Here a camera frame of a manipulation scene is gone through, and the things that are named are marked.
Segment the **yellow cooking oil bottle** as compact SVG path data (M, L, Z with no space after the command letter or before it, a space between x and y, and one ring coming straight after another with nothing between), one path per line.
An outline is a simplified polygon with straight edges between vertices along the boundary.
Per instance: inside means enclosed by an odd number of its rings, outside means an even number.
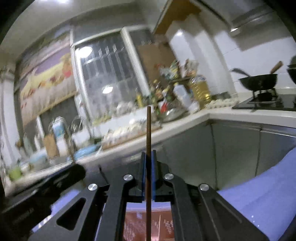
M190 89L192 90L194 99L199 102L200 109L204 109L206 104L212 101L211 93L203 75L196 75L189 81Z

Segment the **chrome kitchen faucet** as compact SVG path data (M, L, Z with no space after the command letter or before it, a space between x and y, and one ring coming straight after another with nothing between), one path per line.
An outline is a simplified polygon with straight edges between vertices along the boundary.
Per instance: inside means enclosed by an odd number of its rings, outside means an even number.
M82 116L74 117L70 125L71 138L77 149L81 149L87 145L89 133L85 120Z

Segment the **wooden cutting board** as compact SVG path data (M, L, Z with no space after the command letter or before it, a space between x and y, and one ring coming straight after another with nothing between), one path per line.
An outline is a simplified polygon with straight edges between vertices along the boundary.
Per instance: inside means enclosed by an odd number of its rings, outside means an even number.
M43 139L44 147L46 149L47 155L50 159L59 156L59 150L55 141L54 134L48 134L44 136Z

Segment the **white plastic jug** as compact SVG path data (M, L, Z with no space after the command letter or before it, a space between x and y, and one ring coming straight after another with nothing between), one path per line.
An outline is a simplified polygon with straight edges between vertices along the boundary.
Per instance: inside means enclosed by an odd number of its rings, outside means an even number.
M189 109L189 107L192 104L192 101L190 99L189 94L187 93L187 90L183 85L180 85L178 82L174 83L173 92L177 99L181 102L181 104L186 108Z

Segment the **egg tray on counter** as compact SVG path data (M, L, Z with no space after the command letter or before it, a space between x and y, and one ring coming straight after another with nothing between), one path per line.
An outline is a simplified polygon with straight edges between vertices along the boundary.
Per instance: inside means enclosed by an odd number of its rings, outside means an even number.
M228 108L239 103L239 98L217 99L212 100L205 105L205 109Z

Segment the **barred kitchen window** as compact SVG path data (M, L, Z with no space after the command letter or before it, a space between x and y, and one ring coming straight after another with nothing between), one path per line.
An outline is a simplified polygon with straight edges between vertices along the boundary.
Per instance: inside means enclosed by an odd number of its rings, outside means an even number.
M122 115L137 95L150 95L137 48L154 42L144 25L115 28L79 37L73 33L71 54L88 120Z

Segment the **black gas stove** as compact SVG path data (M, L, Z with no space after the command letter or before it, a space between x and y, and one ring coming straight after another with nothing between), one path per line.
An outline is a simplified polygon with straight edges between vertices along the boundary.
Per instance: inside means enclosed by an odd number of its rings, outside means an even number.
M233 109L295 111L295 88L272 89L254 92Z

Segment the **black lidded pot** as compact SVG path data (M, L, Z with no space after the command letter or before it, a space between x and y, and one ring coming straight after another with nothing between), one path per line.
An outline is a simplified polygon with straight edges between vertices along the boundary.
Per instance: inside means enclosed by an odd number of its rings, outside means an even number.
M293 56L290 60L290 64L287 66L287 72L293 83L296 84L296 56Z

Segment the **green plastic bowl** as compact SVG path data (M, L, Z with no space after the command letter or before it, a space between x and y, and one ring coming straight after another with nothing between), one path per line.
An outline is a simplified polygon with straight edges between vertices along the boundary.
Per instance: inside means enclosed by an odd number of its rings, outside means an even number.
M19 166L14 166L8 171L8 175L11 181L18 180L22 177L22 172Z

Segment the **fruit picture wall poster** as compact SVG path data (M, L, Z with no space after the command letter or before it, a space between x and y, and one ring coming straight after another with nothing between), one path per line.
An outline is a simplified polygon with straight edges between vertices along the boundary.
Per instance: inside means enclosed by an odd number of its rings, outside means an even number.
M70 31L41 45L19 68L19 100L23 126L77 93Z

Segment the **purple printed tablecloth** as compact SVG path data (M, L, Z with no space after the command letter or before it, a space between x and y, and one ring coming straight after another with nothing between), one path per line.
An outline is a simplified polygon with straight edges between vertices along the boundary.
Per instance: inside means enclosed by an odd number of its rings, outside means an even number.
M268 240L295 240L295 151L238 186L216 191Z

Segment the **brown wooden chopstick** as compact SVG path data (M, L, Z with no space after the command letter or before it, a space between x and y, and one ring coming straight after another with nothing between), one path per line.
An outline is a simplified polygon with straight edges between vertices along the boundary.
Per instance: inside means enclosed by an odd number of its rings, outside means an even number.
M145 198L146 198L146 241L151 241L151 208L152 208L152 168L151 168L151 107L147 107L147 143L145 158Z

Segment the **steel range hood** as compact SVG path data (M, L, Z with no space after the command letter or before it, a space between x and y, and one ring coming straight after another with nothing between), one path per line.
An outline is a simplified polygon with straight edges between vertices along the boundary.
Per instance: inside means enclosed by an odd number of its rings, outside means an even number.
M257 6L232 20L229 35L231 37L237 36L272 21L276 16L276 12L266 4Z

